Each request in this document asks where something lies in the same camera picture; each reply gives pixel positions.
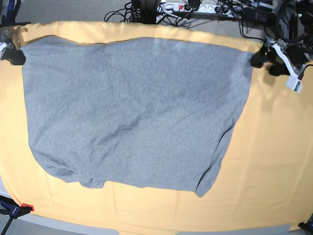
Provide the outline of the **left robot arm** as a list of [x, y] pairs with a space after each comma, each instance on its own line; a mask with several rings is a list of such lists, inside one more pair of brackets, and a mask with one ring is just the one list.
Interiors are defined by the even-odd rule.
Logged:
[[243, 16], [272, 29], [272, 35], [252, 55], [250, 65], [259, 69], [269, 63], [269, 74], [301, 80], [313, 60], [313, 2], [281, 0], [272, 11], [246, 8]]

